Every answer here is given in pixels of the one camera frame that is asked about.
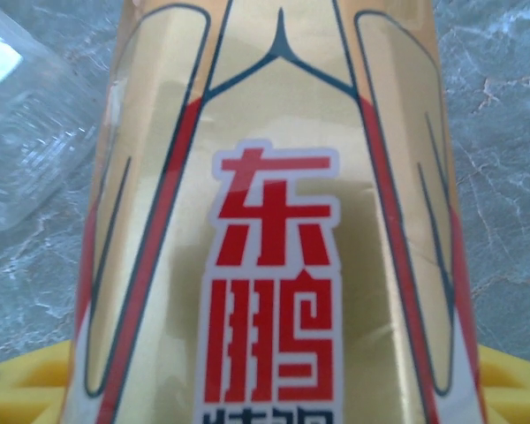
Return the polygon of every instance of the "red stripe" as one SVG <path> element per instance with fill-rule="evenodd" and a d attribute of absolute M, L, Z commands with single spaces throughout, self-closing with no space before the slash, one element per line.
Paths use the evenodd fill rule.
<path fill-rule="evenodd" d="M 167 229 L 169 213 L 178 190 L 180 175 L 186 164 L 188 148 L 201 110 L 201 99 L 192 102 L 185 109 L 174 140 L 163 185 L 152 209 L 152 220 L 147 228 L 143 250 L 140 252 L 138 270 L 131 284 L 131 293 L 116 339 L 114 357 L 106 380 L 106 388 L 97 424 L 111 424 L 116 416 L 120 391 L 124 388 L 125 375 L 133 354 L 135 336 L 148 297 L 148 289 L 155 265 L 159 259 L 160 246 Z"/>
<path fill-rule="evenodd" d="M 405 319 L 410 330 L 414 362 L 419 377 L 420 394 L 426 408 L 428 424 L 438 424 L 439 420 L 434 399 L 434 381 L 425 343 L 424 324 L 418 308 L 416 285 L 400 220 L 400 207 L 379 127 L 379 118 L 375 108 L 367 100 L 361 98 L 360 101 L 375 175 L 377 176 L 383 213 L 389 233 L 390 249 L 393 253 Z"/>
<path fill-rule="evenodd" d="M 95 272 L 95 234 L 98 201 L 96 201 L 85 221 L 82 249 L 80 253 L 79 284 L 77 285 L 75 306 L 75 341 L 80 333 L 80 327 L 85 318 L 85 312 L 92 296 L 92 280 Z"/>
<path fill-rule="evenodd" d="M 475 325 L 473 318 L 473 304 L 471 302 L 471 288 L 469 285 L 469 275 L 466 266 L 466 250 L 463 243 L 463 232 L 461 222 L 455 210 L 451 214 L 451 233 L 453 237 L 453 281 L 456 286 L 456 308 L 459 311 L 459 321 L 463 337 L 466 341 L 467 354 L 471 364 L 471 372 L 475 381 L 475 389 L 479 395 L 481 404 L 481 414 L 484 422 L 487 422 L 487 410 L 483 390 L 481 388 L 479 351 L 477 347 L 477 336 L 475 335 Z"/>

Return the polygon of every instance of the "bottle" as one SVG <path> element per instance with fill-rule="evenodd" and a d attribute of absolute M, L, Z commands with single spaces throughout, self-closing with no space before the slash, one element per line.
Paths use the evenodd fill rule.
<path fill-rule="evenodd" d="M 0 231 L 38 208 L 90 153 L 101 99 L 0 11 Z"/>
<path fill-rule="evenodd" d="M 431 6 L 125 2 L 62 424 L 487 422 Z"/>

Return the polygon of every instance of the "label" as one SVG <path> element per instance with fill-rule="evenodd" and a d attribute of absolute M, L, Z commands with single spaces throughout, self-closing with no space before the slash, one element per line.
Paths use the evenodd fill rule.
<path fill-rule="evenodd" d="M 297 194 L 337 174 L 331 149 L 246 140 L 215 155 L 193 423 L 343 422 L 339 201 Z"/>

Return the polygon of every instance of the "marble surface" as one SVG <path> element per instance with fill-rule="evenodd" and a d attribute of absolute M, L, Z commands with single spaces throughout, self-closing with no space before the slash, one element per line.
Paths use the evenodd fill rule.
<path fill-rule="evenodd" d="M 0 0 L 104 91 L 120 0 Z M 530 0 L 435 1 L 480 342 L 530 360 Z M 0 233 L 0 361 L 72 335 L 92 155 Z"/>

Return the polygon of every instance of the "clear plastic box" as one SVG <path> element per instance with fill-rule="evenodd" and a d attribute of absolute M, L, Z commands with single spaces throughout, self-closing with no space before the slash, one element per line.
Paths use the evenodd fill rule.
<path fill-rule="evenodd" d="M 102 98 L 0 11 L 0 231 L 34 212 L 95 144 Z"/>

